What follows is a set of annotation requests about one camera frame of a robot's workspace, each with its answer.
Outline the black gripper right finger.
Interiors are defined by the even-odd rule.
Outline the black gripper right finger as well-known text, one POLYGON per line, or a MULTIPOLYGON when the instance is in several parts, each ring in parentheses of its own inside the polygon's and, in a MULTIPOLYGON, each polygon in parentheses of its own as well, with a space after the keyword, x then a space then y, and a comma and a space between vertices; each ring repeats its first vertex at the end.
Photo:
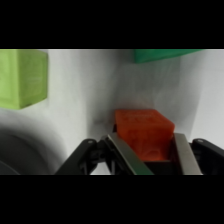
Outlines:
POLYGON ((175 133, 172 140, 173 160, 182 175, 224 175, 224 150, 213 143, 175 133))

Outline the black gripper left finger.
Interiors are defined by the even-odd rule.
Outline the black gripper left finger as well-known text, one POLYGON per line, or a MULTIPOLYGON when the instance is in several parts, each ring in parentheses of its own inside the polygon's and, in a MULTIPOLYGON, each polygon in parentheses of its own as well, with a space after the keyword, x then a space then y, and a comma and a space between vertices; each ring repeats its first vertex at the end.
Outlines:
POLYGON ((153 174, 128 144, 112 133, 100 141, 83 140, 56 175, 90 175, 100 163, 107 165, 111 175, 153 174))

